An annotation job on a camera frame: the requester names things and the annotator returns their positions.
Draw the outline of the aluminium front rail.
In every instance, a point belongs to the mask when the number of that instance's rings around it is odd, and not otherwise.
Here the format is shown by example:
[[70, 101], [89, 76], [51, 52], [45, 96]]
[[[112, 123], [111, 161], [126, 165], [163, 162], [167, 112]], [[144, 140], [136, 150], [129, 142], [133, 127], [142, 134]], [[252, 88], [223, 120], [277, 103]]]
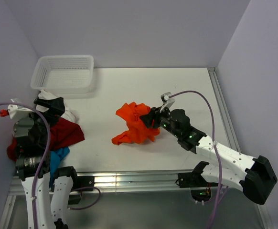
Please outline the aluminium front rail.
[[179, 174], [190, 174], [192, 170], [163, 170], [163, 171], [130, 171], [130, 172], [108, 172], [108, 173], [84, 173], [78, 172], [75, 181], [70, 177], [65, 177], [58, 185], [49, 187], [47, 179], [38, 179], [34, 182], [34, 177], [22, 181], [18, 176], [12, 179], [9, 189], [10, 196], [26, 195], [31, 198], [39, 193], [47, 195], [55, 190], [62, 190], [67, 187], [66, 181], [75, 185], [75, 189], [82, 188], [83, 192], [93, 191], [96, 187], [102, 193], [114, 192], [145, 192], [145, 191], [170, 191], [180, 189], [178, 184]]

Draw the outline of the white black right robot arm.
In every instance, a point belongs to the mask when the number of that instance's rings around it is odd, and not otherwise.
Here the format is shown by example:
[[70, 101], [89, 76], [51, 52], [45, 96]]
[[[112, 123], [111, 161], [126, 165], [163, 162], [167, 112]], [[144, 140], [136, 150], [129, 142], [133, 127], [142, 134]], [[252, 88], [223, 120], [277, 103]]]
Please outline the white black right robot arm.
[[176, 184], [180, 188], [221, 184], [240, 190], [252, 202], [263, 205], [278, 181], [266, 157], [244, 155], [214, 142], [206, 133], [191, 125], [182, 109], [170, 111], [154, 107], [140, 119], [146, 127], [162, 127], [168, 131], [183, 149], [221, 163], [215, 166], [201, 161], [191, 172], [179, 173]]

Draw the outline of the orange t shirt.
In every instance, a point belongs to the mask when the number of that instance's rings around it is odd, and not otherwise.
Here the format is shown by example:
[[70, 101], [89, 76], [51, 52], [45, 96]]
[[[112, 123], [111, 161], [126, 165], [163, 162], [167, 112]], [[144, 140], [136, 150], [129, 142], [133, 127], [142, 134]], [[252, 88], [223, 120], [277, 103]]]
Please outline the orange t shirt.
[[115, 145], [122, 143], [143, 144], [147, 139], [154, 142], [155, 136], [160, 134], [160, 129], [147, 128], [139, 118], [141, 115], [147, 115], [150, 111], [151, 108], [143, 103], [131, 102], [123, 104], [116, 111], [116, 115], [126, 121], [128, 130], [112, 138], [112, 143]]

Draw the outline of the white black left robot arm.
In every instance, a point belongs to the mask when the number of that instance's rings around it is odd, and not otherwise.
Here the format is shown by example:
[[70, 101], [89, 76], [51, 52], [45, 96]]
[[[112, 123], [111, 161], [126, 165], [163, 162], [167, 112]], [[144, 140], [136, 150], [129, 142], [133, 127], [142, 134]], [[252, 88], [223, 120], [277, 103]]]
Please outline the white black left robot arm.
[[65, 112], [61, 97], [51, 100], [35, 99], [45, 112], [32, 111], [18, 101], [8, 106], [16, 119], [13, 136], [17, 141], [16, 170], [25, 192], [28, 227], [30, 229], [66, 229], [66, 211], [71, 190], [79, 186], [73, 167], [50, 169], [50, 127]]

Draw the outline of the white t shirt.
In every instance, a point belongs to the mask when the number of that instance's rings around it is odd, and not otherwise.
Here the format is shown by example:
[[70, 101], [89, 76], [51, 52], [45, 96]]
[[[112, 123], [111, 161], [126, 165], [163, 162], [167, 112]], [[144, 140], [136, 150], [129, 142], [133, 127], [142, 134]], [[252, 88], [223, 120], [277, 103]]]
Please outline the white t shirt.
[[[76, 112], [66, 106], [64, 98], [57, 97], [48, 91], [41, 90], [34, 100], [34, 104], [36, 105], [35, 109], [44, 116], [50, 126], [57, 124], [59, 118], [73, 123], [79, 120]], [[15, 120], [20, 120], [27, 116], [37, 120], [40, 118], [33, 110], [16, 104], [8, 105], [7, 113], [11, 119]]]

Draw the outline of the aluminium rail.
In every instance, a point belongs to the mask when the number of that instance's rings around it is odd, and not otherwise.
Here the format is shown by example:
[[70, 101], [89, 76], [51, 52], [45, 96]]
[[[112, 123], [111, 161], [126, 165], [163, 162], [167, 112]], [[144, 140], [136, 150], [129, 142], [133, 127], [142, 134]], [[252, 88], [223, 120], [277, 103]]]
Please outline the aluminium rail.
[[145, 192], [145, 191], [170, 191], [180, 189], [178, 184], [179, 174], [190, 174], [192, 170], [163, 170], [163, 171], [130, 171], [130, 172], [108, 172], [108, 173], [84, 173], [78, 172], [75, 181], [70, 177], [65, 177], [58, 185], [49, 187], [47, 179], [38, 179], [34, 182], [34, 177], [22, 181], [18, 176], [12, 179], [9, 189], [10, 196], [26, 195], [31, 198], [39, 193], [47, 195], [55, 190], [62, 190], [67, 187], [66, 181], [75, 185], [75, 189], [82, 188], [83, 192], [93, 191], [96, 187], [102, 193], [114, 192]]
[[[236, 151], [241, 152], [236, 134], [235, 134], [235, 130], [225, 103], [225, 99], [216, 75], [216, 68], [212, 67], [212, 68], [207, 68], [209, 76], [210, 76], [210, 80], [214, 89], [214, 94], [218, 103], [218, 107], [219, 107], [219, 111], [220, 111], [220, 115], [221, 115], [221, 119], [222, 122], [224, 124], [224, 128], [225, 128], [225, 133], [226, 133], [226, 137], [228, 139], [229, 145]], [[266, 205], [257, 205], [256, 204], [256, 209], [257, 212], [259, 214], [259, 217], [261, 219], [262, 222], [262, 228], [263, 229], [273, 229], [273, 224], [271, 222], [271, 218], [270, 215], [268, 213], [267, 207]]]

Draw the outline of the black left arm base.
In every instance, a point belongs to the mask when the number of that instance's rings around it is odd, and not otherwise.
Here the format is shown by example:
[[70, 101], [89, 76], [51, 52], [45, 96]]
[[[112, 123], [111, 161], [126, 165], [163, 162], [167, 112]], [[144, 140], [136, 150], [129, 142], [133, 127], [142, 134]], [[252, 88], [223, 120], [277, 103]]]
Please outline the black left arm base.
[[61, 176], [54, 179], [51, 208], [79, 204], [84, 191], [93, 191], [94, 176]]

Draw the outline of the dark red t shirt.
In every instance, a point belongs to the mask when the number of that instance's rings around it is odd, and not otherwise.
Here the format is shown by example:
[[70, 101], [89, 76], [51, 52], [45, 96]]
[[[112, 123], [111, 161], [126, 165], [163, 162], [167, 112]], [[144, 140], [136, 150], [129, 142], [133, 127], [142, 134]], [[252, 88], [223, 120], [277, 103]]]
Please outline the dark red t shirt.
[[57, 124], [50, 128], [50, 132], [51, 143], [49, 149], [51, 151], [69, 147], [85, 140], [81, 127], [64, 118], [60, 118]]

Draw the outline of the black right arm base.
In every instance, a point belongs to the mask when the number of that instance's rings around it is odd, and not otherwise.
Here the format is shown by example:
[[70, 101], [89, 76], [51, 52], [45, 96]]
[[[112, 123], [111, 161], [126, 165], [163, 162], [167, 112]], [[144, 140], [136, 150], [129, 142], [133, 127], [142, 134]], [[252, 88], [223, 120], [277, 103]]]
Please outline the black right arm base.
[[194, 172], [178, 173], [175, 184], [179, 188], [194, 188], [191, 196], [195, 201], [209, 201], [212, 198], [212, 187], [217, 187], [218, 183], [207, 182], [203, 177]]

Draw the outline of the aluminium right side rail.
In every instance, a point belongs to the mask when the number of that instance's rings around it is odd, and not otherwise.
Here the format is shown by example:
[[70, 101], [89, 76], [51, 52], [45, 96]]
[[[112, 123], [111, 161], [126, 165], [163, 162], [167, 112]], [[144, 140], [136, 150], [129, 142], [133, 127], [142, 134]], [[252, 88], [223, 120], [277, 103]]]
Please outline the aluminium right side rail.
[[[228, 139], [229, 145], [236, 151], [241, 152], [236, 134], [235, 134], [235, 130], [225, 103], [225, 99], [216, 75], [216, 68], [212, 67], [212, 68], [207, 68], [209, 76], [210, 76], [210, 80], [214, 89], [214, 94], [218, 103], [218, 107], [219, 107], [219, 111], [220, 111], [220, 115], [221, 115], [221, 119], [222, 122], [224, 124], [224, 128], [225, 128], [225, 133], [226, 133], [226, 137]], [[257, 212], [259, 214], [259, 217], [261, 219], [262, 222], [262, 228], [263, 229], [273, 229], [273, 224], [271, 222], [271, 218], [270, 215], [268, 213], [267, 207], [266, 205], [257, 205], [256, 204], [256, 209]]]

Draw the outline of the blue t shirt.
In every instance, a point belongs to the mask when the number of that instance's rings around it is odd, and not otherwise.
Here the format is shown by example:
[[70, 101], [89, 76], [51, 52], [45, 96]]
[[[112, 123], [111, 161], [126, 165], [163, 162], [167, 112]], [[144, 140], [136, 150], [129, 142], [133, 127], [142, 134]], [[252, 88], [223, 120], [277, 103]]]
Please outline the blue t shirt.
[[51, 151], [50, 160], [50, 176], [54, 177], [56, 170], [58, 169], [61, 161], [70, 153], [69, 147], [59, 148], [55, 151]]

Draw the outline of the white plastic mesh basket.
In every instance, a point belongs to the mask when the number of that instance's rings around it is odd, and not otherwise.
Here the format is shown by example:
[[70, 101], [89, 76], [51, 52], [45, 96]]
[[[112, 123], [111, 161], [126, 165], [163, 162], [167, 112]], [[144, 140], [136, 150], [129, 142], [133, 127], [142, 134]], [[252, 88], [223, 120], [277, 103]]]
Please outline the white plastic mesh basket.
[[52, 55], [39, 58], [30, 86], [53, 94], [88, 93], [93, 81], [91, 55]]

